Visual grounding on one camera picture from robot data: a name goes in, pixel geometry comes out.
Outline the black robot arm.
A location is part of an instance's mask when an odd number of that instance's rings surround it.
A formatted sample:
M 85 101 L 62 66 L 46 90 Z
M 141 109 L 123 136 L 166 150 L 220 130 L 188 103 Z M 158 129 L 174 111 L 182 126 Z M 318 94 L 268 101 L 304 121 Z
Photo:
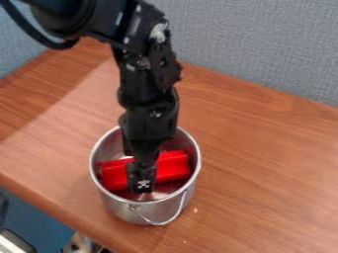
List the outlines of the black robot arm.
M 37 19 L 30 22 L 11 0 L 0 7 L 27 35 L 49 48 L 73 48 L 81 39 L 111 45 L 121 71 L 118 101 L 127 164 L 127 189 L 149 193 L 158 183 L 161 146 L 177 131 L 180 96 L 174 84 L 182 65 L 172 48 L 170 21 L 146 0 L 19 0 Z

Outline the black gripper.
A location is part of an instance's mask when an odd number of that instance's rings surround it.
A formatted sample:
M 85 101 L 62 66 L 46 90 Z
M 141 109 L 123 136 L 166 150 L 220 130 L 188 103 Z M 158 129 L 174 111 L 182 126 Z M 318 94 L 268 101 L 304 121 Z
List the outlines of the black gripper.
M 152 193 L 157 184 L 161 146 L 177 131 L 180 96 L 172 88 L 146 105 L 130 107 L 119 118 L 123 152 L 137 162 L 127 163 L 127 186 L 133 195 Z

